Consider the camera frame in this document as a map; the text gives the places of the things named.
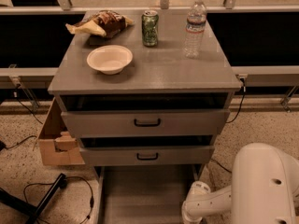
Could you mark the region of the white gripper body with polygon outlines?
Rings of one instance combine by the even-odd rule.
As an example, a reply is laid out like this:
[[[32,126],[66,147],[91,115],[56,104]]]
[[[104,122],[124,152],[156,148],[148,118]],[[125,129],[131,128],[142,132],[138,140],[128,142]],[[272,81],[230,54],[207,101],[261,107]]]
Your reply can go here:
[[[181,206],[184,224],[200,224],[209,214],[210,187],[202,181],[194,181]]]

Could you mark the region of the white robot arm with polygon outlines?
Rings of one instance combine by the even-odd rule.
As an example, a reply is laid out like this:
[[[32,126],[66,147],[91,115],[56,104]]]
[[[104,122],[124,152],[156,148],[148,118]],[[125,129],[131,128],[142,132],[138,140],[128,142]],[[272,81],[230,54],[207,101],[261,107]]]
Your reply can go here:
[[[181,207],[184,224],[231,213],[232,224],[298,224],[299,160],[276,147],[251,143],[235,156],[232,184],[217,191],[195,181]]]

